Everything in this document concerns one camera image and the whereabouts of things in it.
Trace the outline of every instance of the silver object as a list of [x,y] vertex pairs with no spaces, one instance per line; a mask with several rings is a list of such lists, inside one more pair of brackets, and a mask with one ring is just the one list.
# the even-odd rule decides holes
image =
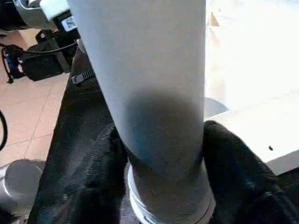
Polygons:
[[12,215],[30,213],[42,174],[42,162],[14,161],[0,168],[0,207]]
[[[33,1],[31,4],[38,5],[37,1]],[[14,0],[14,5],[24,22],[31,28],[57,29],[54,23],[48,21],[40,7],[31,7],[31,5],[29,7],[28,0]]]

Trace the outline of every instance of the barcode label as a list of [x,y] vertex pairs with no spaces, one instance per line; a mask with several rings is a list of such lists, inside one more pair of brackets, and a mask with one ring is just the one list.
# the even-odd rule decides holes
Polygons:
[[70,32],[71,30],[78,28],[73,16],[62,20],[61,24],[66,32]]

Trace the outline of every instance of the white cylinder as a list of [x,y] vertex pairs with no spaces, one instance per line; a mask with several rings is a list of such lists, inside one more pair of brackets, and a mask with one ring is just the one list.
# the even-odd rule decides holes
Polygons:
[[[169,186],[168,200],[174,192],[182,192],[176,205],[186,206],[183,210],[190,213],[180,221],[176,217],[180,214],[167,217],[170,206],[146,214],[157,215],[151,218],[157,223],[199,221],[213,197],[200,165],[206,1],[71,0],[70,4],[115,125],[132,153],[133,195],[140,193],[145,208],[157,205],[158,198],[166,206],[162,198]],[[190,176],[195,166],[200,167],[195,169],[197,179]]]

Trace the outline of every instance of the white plastic cap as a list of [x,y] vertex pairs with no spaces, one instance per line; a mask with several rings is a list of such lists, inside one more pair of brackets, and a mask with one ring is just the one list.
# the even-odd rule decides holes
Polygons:
[[42,0],[40,6],[49,21],[70,9],[67,0]]

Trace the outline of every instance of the beige floor tile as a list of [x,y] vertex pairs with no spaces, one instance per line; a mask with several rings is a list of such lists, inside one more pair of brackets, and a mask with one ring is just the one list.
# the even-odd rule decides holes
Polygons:
[[0,96],[4,93],[5,89],[6,89],[6,85],[0,83]]
[[57,122],[62,97],[62,92],[56,92],[49,95],[41,117],[38,121],[36,131],[33,136],[34,139],[53,133]]
[[52,135],[47,135],[38,139],[33,139],[25,154],[25,158],[31,160],[47,160]]
[[30,140],[42,114],[47,97],[29,100],[10,106],[1,106],[8,126],[8,145]]
[[6,84],[0,95],[0,107],[48,96],[53,86],[53,79],[33,82],[27,77],[16,79],[13,84]]
[[23,159],[25,157],[29,143],[30,141],[25,141],[11,146],[5,146],[0,152],[0,167],[15,160]]
[[70,76],[70,74],[67,73],[67,74],[61,74],[59,76],[54,77],[53,78],[54,84],[53,84],[50,94],[52,94],[52,93],[64,94],[69,76]]

